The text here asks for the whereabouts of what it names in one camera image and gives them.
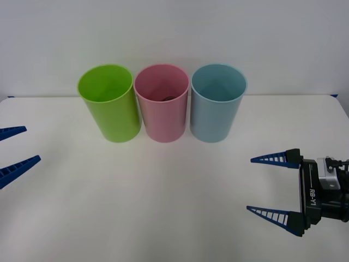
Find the white table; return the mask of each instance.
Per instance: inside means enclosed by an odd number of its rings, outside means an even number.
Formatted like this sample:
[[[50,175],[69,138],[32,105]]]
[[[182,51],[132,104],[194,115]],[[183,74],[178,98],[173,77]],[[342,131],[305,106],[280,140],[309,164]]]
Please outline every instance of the white table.
[[[144,127],[114,144],[80,98],[10,98],[0,166],[42,161],[0,192],[1,262],[347,261],[349,224],[323,218],[300,238],[246,210],[299,211],[298,171],[251,164],[300,148],[349,158],[349,119],[331,96],[246,96],[226,140]]]

